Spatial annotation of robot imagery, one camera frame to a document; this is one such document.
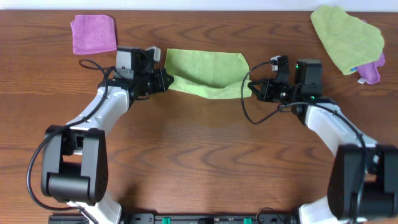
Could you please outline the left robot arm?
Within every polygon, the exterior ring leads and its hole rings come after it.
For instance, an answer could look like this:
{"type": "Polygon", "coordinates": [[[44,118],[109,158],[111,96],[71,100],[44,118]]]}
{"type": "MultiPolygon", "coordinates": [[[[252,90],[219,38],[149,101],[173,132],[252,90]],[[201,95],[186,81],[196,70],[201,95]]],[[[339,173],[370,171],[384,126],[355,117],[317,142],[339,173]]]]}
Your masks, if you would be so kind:
{"type": "Polygon", "coordinates": [[[106,135],[137,100],[165,92],[173,76],[163,68],[158,47],[118,47],[116,64],[104,68],[88,59],[82,67],[103,74],[95,98],[64,126],[51,125],[38,149],[43,152],[41,191],[77,209],[88,223],[119,223],[122,206],[107,193],[106,135]]]}

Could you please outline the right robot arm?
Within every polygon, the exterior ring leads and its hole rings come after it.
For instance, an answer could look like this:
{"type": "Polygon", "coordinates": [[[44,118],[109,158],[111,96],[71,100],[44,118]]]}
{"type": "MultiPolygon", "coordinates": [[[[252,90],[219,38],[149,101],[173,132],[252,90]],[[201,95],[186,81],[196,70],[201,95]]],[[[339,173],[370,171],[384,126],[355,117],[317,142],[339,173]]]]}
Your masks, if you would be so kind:
{"type": "Polygon", "coordinates": [[[289,82],[286,55],[268,61],[275,78],[250,81],[257,100],[289,108],[299,121],[318,135],[335,157],[327,195],[299,206],[296,223],[363,223],[397,217],[397,148],[379,144],[360,131],[337,102],[322,95],[322,62],[299,59],[295,80],[289,82]]]}

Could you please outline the light green microfiber cloth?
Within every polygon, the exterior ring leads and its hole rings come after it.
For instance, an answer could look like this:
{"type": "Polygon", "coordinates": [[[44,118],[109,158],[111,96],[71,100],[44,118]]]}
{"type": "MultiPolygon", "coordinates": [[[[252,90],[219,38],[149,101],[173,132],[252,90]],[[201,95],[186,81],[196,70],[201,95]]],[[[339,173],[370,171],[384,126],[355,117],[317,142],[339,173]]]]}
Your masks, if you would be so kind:
{"type": "Polygon", "coordinates": [[[250,97],[242,87],[249,65],[241,53],[168,49],[165,69],[174,77],[171,90],[209,100],[250,97]]]}

